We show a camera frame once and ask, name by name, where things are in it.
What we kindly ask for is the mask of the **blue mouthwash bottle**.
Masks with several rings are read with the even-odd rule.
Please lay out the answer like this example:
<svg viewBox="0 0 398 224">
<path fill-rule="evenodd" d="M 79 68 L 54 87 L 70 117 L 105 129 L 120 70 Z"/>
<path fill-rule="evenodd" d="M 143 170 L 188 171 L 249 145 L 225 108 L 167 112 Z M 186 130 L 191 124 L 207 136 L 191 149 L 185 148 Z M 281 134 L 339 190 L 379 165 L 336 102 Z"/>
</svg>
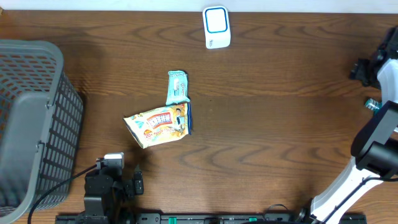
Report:
<svg viewBox="0 0 398 224">
<path fill-rule="evenodd" d="M 376 114 L 382 108 L 382 104 L 372 98 L 369 98 L 365 102 L 364 106 L 367 109 L 371 110 L 373 112 L 373 114 Z"/>
</svg>

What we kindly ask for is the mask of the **yellow snack bag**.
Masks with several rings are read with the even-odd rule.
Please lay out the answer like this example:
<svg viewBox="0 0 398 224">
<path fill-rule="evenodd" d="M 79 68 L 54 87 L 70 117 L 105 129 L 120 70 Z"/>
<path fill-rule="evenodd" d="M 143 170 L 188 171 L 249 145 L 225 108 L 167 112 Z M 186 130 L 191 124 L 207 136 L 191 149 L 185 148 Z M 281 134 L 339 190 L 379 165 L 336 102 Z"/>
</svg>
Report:
<svg viewBox="0 0 398 224">
<path fill-rule="evenodd" d="M 123 119 L 141 148 L 178 141 L 192 131 L 190 103 L 169 105 Z"/>
</svg>

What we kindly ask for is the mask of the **green wet wipes pack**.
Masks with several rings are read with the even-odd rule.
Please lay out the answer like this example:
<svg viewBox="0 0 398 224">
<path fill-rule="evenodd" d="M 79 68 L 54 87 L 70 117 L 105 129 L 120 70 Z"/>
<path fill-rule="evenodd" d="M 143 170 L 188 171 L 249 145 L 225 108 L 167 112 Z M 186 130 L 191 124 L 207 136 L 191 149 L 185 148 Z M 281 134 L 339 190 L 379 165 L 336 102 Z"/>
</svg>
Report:
<svg viewBox="0 0 398 224">
<path fill-rule="evenodd" d="M 166 105 L 188 103 L 188 75 L 182 70 L 169 71 Z"/>
</svg>

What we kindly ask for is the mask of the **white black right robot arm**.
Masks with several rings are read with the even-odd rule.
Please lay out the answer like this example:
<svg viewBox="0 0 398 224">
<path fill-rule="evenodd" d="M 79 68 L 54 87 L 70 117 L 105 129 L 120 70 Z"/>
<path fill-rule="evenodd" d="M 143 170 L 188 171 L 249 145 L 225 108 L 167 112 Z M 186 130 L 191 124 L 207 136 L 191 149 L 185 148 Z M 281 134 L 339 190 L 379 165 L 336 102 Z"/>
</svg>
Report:
<svg viewBox="0 0 398 224">
<path fill-rule="evenodd" d="M 297 222 L 340 223 L 346 211 L 366 192 L 384 182 L 397 181 L 397 28 L 388 30 L 373 56 L 359 59 L 350 79 L 381 91 L 381 102 L 368 99 L 365 106 L 373 116 L 356 135 L 351 159 L 343 172 L 308 208 Z"/>
</svg>

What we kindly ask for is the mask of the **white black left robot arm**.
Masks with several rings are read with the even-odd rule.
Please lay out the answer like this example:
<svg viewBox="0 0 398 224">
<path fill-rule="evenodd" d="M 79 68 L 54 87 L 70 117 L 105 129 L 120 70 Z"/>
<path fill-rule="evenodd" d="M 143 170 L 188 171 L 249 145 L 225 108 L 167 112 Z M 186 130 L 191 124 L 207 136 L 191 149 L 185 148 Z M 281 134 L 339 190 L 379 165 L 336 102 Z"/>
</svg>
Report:
<svg viewBox="0 0 398 224">
<path fill-rule="evenodd" d="M 85 210 L 78 215 L 76 223 L 135 223 L 136 216 L 126 204 L 143 193 L 143 175 L 139 166 L 126 180 L 119 166 L 89 172 L 85 176 Z"/>
</svg>

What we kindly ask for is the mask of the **white barcode scanner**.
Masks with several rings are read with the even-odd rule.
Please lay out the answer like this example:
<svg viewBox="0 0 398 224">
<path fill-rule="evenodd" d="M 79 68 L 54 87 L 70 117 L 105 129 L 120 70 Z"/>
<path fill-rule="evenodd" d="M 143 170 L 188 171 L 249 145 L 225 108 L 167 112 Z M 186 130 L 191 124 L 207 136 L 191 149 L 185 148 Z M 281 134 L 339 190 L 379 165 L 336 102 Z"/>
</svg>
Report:
<svg viewBox="0 0 398 224">
<path fill-rule="evenodd" d="M 203 12 L 203 26 L 207 49 L 228 47 L 231 43 L 229 14 L 224 6 L 206 7 Z"/>
</svg>

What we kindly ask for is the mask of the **grey plastic shopping basket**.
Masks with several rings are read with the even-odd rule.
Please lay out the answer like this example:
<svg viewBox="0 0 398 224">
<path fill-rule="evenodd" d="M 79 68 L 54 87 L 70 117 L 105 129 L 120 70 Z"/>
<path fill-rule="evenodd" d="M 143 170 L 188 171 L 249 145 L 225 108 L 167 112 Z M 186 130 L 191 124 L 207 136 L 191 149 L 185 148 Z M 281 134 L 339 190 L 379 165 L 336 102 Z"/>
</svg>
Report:
<svg viewBox="0 0 398 224">
<path fill-rule="evenodd" d="M 1 222 L 69 193 L 83 101 L 50 42 L 1 41 Z"/>
</svg>

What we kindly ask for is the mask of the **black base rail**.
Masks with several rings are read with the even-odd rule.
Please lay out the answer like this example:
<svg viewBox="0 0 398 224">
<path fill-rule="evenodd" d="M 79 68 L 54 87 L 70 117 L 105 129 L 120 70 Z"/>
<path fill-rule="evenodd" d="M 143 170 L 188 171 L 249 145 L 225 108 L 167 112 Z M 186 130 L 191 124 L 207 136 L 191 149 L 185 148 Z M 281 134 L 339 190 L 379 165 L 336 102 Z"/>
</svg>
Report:
<svg viewBox="0 0 398 224">
<path fill-rule="evenodd" d="M 78 215 L 57 215 L 55 224 L 128 223 L 128 224 L 239 224 L 239 223 L 298 223 L 289 213 L 176 215 L 159 213 L 123 213 L 119 218 Z"/>
</svg>

